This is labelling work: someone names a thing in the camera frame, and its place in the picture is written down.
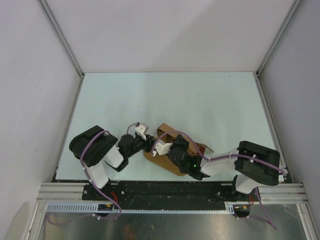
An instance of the purple cable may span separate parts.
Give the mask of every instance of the purple cable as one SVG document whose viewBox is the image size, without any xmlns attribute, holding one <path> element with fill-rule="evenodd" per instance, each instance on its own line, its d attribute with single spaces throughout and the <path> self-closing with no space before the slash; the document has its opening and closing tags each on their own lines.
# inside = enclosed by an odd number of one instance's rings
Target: purple cable
<svg viewBox="0 0 320 240">
<path fill-rule="evenodd" d="M 278 230 L 278 228 L 276 227 L 276 225 L 274 225 L 274 223 L 271 221 L 268 213 L 267 213 L 267 210 L 265 209 L 265 206 L 262 204 L 261 202 L 261 198 L 260 198 L 260 193 L 259 193 L 259 190 L 258 190 L 258 187 L 255 188 L 255 195 L 257 196 L 258 198 L 258 201 L 259 201 L 259 204 L 260 204 L 260 207 L 264 213 L 264 215 L 266 216 L 267 220 L 264 219 L 263 217 L 260 217 L 260 216 L 248 216 L 248 217 L 238 217 L 236 213 L 234 213 L 234 216 L 236 218 L 239 218 L 239 219 L 258 219 L 258 220 L 261 220 L 261 221 L 264 221 L 266 222 L 267 224 L 271 225 L 276 231 Z"/>
<path fill-rule="evenodd" d="M 193 141 L 193 139 L 186 133 L 184 133 L 183 131 L 177 131 L 177 130 L 174 130 L 174 131 L 167 131 L 163 134 L 161 134 L 157 140 L 155 140 L 153 146 L 152 146 L 152 149 L 151 149 L 151 153 L 155 150 L 156 148 L 156 145 L 157 143 L 165 136 L 165 135 L 168 135 L 168 134 L 172 134 L 172 133 L 178 133 L 178 134 L 182 134 L 182 135 L 185 135 L 189 140 L 190 142 L 192 143 L 192 145 L 195 147 L 196 151 L 198 152 L 198 154 L 205 160 L 209 161 L 209 159 L 207 157 L 205 157 L 201 152 L 200 152 L 200 149 L 199 147 L 197 146 L 197 144 L 195 143 L 195 141 Z"/>
<path fill-rule="evenodd" d="M 79 219 L 82 219 L 82 218 L 86 218 L 86 217 L 89 217 L 89 216 L 93 217 L 93 213 L 81 215 L 81 216 L 78 216 L 78 217 L 76 217 L 76 218 L 74 218 L 74 219 L 71 219 L 71 220 L 65 221 L 65 222 L 61 222 L 61 223 L 52 222 L 52 221 L 50 220 L 50 215 L 46 216 L 46 220 L 47 220 L 51 225 L 61 226 L 61 225 L 65 225 L 65 224 L 70 224 L 70 223 L 72 223 L 72 222 L 74 222 L 74 221 L 76 221 L 76 220 L 79 220 Z"/>
<path fill-rule="evenodd" d="M 260 164 L 263 164 L 263 165 L 266 165 L 272 169 L 275 169 L 277 171 L 279 171 L 281 174 L 284 174 L 285 171 L 283 171 L 281 168 L 277 167 L 277 166 L 274 166 L 266 161 L 262 161 L 258 158 L 255 158 L 255 157 L 252 157 L 252 156 L 247 156 L 247 155 L 242 155 L 242 154 L 231 154 L 230 156 L 229 155 L 223 155 L 223 156 L 217 156 L 217 157 L 212 157 L 212 158 L 207 158 L 205 157 L 201 152 L 200 152 L 200 149 L 198 148 L 197 144 L 195 143 L 195 141 L 193 141 L 193 139 L 186 133 L 184 133 L 183 131 L 178 131 L 178 130 L 174 130 L 174 131 L 168 131 L 168 132 L 165 132 L 163 134 L 161 134 L 158 139 L 154 142 L 153 146 L 152 146 L 152 149 L 151 149 L 151 153 L 153 153 L 153 151 L 155 150 L 156 148 L 156 145 L 157 143 L 160 141 L 160 139 L 162 139 L 165 135 L 168 135 L 168 134 L 172 134 L 172 133 L 179 133 L 179 134 L 182 134 L 182 135 L 185 135 L 189 140 L 190 142 L 193 144 L 193 146 L 195 147 L 196 151 L 199 153 L 199 155 L 207 160 L 208 162 L 212 162 L 212 161 L 216 161 L 216 160 L 220 160 L 220 159 L 226 159 L 226 158 L 229 158 L 229 157 L 239 157 L 239 158 L 246 158 L 246 159 L 250 159 L 250 160 L 253 160 L 257 163 L 260 163 Z"/>
<path fill-rule="evenodd" d="M 133 126 L 137 126 L 137 124 L 138 124 L 138 122 L 135 122 L 135 123 L 130 124 L 130 125 L 128 126 L 128 128 L 126 129 L 126 134 L 129 134 L 130 128 L 133 127 Z"/>
<path fill-rule="evenodd" d="M 107 131 L 107 130 L 102 130 L 101 132 L 97 133 L 97 134 L 89 141 L 89 143 L 85 146 L 85 148 L 84 148 L 84 150 L 83 150 L 83 152 L 82 152 L 82 154 L 81 154 L 81 156 L 80 156 L 80 163 L 81 163 L 82 167 L 84 168 L 84 173 L 85 173 L 86 177 L 89 179 L 89 182 L 92 184 L 92 186 L 95 188 L 95 190 L 96 190 L 98 193 L 100 193 L 102 196 L 104 196 L 106 199 L 108 199 L 109 201 L 113 202 L 113 204 L 116 205 L 116 207 L 119 209 L 119 213 L 118 213 L 117 215 L 115 215 L 115 216 L 112 216 L 112 217 L 98 216 L 98 217 L 100 217 L 100 219 L 116 219 L 116 218 L 119 217 L 119 216 L 121 215 L 121 213 L 122 213 L 122 209 L 121 209 L 120 205 L 119 205 L 116 201 L 114 201 L 112 198 L 110 198 L 110 197 L 108 197 L 107 195 L 105 195 L 105 194 L 100 190 L 100 188 L 98 188 L 97 185 L 95 185 L 95 183 L 92 181 L 92 179 L 91 179 L 91 177 L 90 177 L 90 175 L 89 175 L 89 173 L 88 173 L 88 170 L 86 169 L 86 165 L 85 165 L 85 163 L 84 163 L 84 156 L 85 156 L 87 150 L 89 149 L 89 147 L 91 146 L 91 144 L 92 144 L 100 135 L 105 134 L 105 133 L 110 134 L 109 131 Z"/>
<path fill-rule="evenodd" d="M 268 166 L 269 168 L 272 168 L 272 169 L 275 169 L 277 171 L 279 171 L 281 174 L 284 174 L 285 171 L 283 171 L 281 168 L 277 167 L 277 166 L 274 166 L 266 161 L 262 161 L 258 158 L 255 158 L 255 157 L 252 157 L 252 156 L 247 156 L 247 155 L 242 155 L 242 154 L 231 154 L 231 157 L 237 157 L 237 158 L 246 158 L 246 159 L 250 159 L 250 160 L 253 160 L 257 163 L 260 163 L 260 164 L 263 164 L 263 165 L 266 165 Z"/>
<path fill-rule="evenodd" d="M 112 198 L 108 197 L 107 195 L 105 195 L 98 187 L 97 185 L 95 185 L 95 183 L 92 181 L 89 173 L 88 173 L 88 170 L 86 169 L 86 165 L 84 163 L 84 156 L 87 152 L 87 150 L 89 149 L 89 147 L 91 146 L 91 144 L 102 134 L 110 134 L 109 131 L 107 130 L 103 130 L 103 131 L 100 131 L 99 133 L 97 133 L 90 141 L 89 143 L 85 146 L 81 156 L 80 156 L 80 163 L 84 169 L 84 173 L 86 175 L 86 177 L 89 179 L 89 182 L 92 184 L 92 186 L 95 188 L 95 190 L 100 193 L 102 196 L 104 196 L 106 199 L 110 200 L 111 202 L 113 202 L 114 205 L 117 206 L 117 208 L 119 209 L 119 213 L 115 216 L 112 216 L 112 217 L 105 217 L 105 216 L 100 216 L 100 215 L 96 215 L 95 213 L 90 213 L 90 214 L 85 214 L 85 215 L 81 215 L 79 217 L 76 217 L 70 221 L 66 221 L 66 222 L 61 222 L 61 223 L 55 223 L 55 222 L 52 222 L 50 219 L 49 219 L 49 215 L 46 217 L 47 221 L 52 224 L 52 225 L 55 225 L 55 226 L 61 226 L 61 225 L 65 225 L 65 224 L 70 224 L 72 223 L 73 221 L 76 221 L 76 220 L 79 220 L 79 219 L 82 219 L 82 218 L 86 218 L 86 217 L 89 217 L 89 216 L 93 216 L 93 217 L 97 217 L 98 219 L 116 219 L 117 217 L 119 217 L 122 213 L 122 209 L 120 207 L 120 205 L 114 201 Z"/>
<path fill-rule="evenodd" d="M 267 210 L 266 210 L 265 206 L 264 206 L 264 205 L 262 204 L 262 202 L 261 202 L 261 197 L 260 197 L 260 192 L 259 192 L 258 187 L 255 188 L 255 195 L 256 195 L 256 197 L 258 198 L 260 207 L 261 207 L 261 209 L 262 209 L 265 217 L 268 219 L 269 224 L 270 224 L 275 230 L 278 230 L 278 228 L 276 227 L 276 225 L 274 225 L 274 223 L 271 221 L 271 219 L 270 219 L 270 217 L 269 217 L 269 215 L 268 215 L 268 213 L 267 213 Z"/>
</svg>

